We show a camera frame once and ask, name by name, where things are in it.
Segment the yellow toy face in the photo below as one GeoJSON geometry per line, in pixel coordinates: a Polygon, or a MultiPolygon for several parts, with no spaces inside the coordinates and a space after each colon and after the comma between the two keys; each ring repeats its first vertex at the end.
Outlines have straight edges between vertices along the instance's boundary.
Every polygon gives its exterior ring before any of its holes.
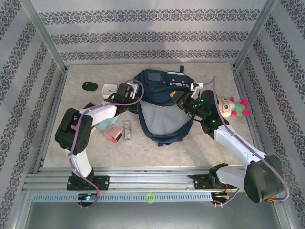
{"type": "Polygon", "coordinates": [[[218,107],[223,117],[229,117],[235,108],[235,103],[227,98],[218,98],[218,107]]]}

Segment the navy backpack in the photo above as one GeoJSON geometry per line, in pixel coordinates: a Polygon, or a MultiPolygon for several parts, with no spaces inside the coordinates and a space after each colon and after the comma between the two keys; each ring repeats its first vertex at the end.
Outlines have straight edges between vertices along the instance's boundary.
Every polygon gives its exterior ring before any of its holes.
{"type": "Polygon", "coordinates": [[[182,141],[189,133],[193,120],[170,97],[173,91],[189,92],[193,79],[180,72],[164,72],[146,69],[135,79],[144,86],[144,96],[131,112],[138,114],[145,135],[158,143],[169,145],[182,141]]]}

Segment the green ring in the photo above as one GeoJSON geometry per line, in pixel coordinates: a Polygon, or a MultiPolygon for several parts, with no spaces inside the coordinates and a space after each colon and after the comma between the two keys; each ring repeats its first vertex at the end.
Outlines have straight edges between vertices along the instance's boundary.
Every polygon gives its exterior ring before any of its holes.
{"type": "Polygon", "coordinates": [[[153,194],[152,192],[147,193],[146,201],[147,201],[147,203],[152,204],[153,202],[156,201],[156,195],[153,194]]]}

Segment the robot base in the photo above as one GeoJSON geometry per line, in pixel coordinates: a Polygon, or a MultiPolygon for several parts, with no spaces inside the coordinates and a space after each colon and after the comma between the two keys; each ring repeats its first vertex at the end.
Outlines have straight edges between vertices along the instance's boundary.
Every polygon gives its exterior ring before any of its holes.
{"type": "MultiPolygon", "coordinates": [[[[108,191],[109,187],[109,180],[110,176],[93,176],[90,181],[94,183],[100,191],[108,191]]],[[[80,177],[72,174],[69,176],[68,184],[67,184],[68,191],[95,191],[95,188],[85,182],[80,177]]]]}
{"type": "Polygon", "coordinates": [[[210,168],[209,174],[195,174],[195,175],[189,175],[188,177],[194,181],[195,190],[215,189],[215,188],[217,189],[236,188],[229,184],[225,185],[219,181],[216,171],[224,166],[228,166],[228,164],[222,163],[210,168]]]}

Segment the black computer mouse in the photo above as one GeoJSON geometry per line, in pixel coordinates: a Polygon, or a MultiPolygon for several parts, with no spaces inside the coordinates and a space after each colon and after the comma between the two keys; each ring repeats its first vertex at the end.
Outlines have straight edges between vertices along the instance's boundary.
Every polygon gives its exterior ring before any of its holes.
{"type": "Polygon", "coordinates": [[[82,85],[82,88],[85,90],[85,91],[91,91],[91,92],[94,92],[96,91],[97,89],[97,84],[96,83],[93,83],[93,82],[84,82],[84,84],[82,85]]]}

